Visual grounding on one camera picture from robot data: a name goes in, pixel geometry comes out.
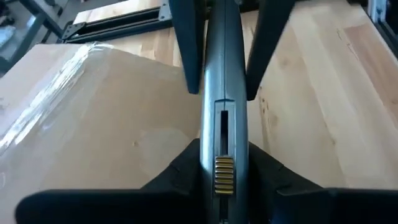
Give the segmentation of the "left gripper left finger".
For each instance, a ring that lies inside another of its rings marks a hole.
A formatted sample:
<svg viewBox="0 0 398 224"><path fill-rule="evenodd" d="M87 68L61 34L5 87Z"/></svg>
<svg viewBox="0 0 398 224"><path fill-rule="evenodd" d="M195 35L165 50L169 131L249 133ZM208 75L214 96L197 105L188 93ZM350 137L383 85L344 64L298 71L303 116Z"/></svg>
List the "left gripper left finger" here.
<svg viewBox="0 0 398 224"><path fill-rule="evenodd" d="M23 198L17 223L201 223L199 139L139 189L45 190Z"/></svg>

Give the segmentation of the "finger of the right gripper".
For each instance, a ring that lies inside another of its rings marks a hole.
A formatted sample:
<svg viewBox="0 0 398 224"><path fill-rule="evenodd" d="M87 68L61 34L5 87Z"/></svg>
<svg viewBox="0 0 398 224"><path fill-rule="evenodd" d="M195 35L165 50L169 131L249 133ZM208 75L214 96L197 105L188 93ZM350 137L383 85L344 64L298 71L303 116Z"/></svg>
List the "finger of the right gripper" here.
<svg viewBox="0 0 398 224"><path fill-rule="evenodd" d="M295 6L295 0L259 2L256 28L246 69L246 95L255 99L267 66Z"/></svg>
<svg viewBox="0 0 398 224"><path fill-rule="evenodd" d="M203 66L206 3L204 0L170 0L169 6L188 92L198 94Z"/></svg>

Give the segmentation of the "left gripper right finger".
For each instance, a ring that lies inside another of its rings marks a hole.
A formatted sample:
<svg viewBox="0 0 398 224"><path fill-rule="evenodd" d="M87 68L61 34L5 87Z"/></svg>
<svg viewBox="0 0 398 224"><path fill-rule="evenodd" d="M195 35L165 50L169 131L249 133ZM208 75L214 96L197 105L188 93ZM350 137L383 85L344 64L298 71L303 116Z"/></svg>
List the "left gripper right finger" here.
<svg viewBox="0 0 398 224"><path fill-rule="evenodd" d="M397 191L323 188L249 144L251 223L397 223Z"/></svg>

